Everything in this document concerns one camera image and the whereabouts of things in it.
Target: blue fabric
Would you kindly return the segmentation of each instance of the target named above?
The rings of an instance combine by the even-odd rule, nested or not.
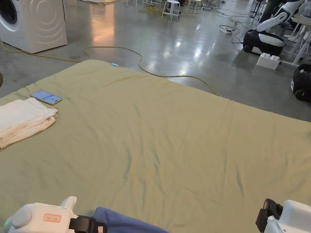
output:
[[[93,218],[107,225],[107,233],[168,233],[157,226],[126,217],[103,207],[96,208]]]

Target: label sticker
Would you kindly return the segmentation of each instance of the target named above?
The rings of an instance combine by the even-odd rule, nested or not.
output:
[[[98,227],[98,233],[103,233],[103,231],[104,231],[104,228],[102,226],[99,226]]]
[[[294,81],[292,79],[292,81],[290,82],[290,88],[292,89],[292,91],[294,91]]]
[[[44,215],[44,221],[48,222],[60,222],[62,216],[60,215],[54,215],[54,214],[45,214]]]

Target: power strip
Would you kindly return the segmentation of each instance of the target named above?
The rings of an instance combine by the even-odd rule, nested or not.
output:
[[[220,31],[222,31],[223,33],[225,33],[225,34],[231,34],[232,33],[232,29],[229,29],[229,28],[227,28],[227,27],[221,27],[220,28]]]

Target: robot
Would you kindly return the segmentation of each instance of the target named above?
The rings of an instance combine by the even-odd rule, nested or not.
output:
[[[107,233],[107,226],[94,218],[75,215],[76,197],[60,206],[42,203],[24,205],[4,224],[4,233]]]
[[[290,88],[298,100],[311,101],[311,65],[301,64],[294,72]]]
[[[107,233],[107,226],[94,218],[75,215],[76,197],[60,206],[24,205],[4,224],[4,233]],[[266,199],[256,225],[261,233],[311,233],[311,207],[287,200],[284,206]]]
[[[261,233],[310,233],[311,207],[287,200],[284,206],[266,199],[256,225]]]
[[[265,30],[276,26],[282,22],[287,22],[294,14],[295,10],[305,0],[288,0],[275,14],[274,17],[258,24],[255,29],[246,32],[243,39],[243,50],[258,54],[268,53],[279,56],[284,47],[284,40],[273,33]]]

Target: white towel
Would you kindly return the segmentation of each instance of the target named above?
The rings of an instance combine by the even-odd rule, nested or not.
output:
[[[35,98],[0,106],[0,148],[45,130],[55,122],[57,112]]]

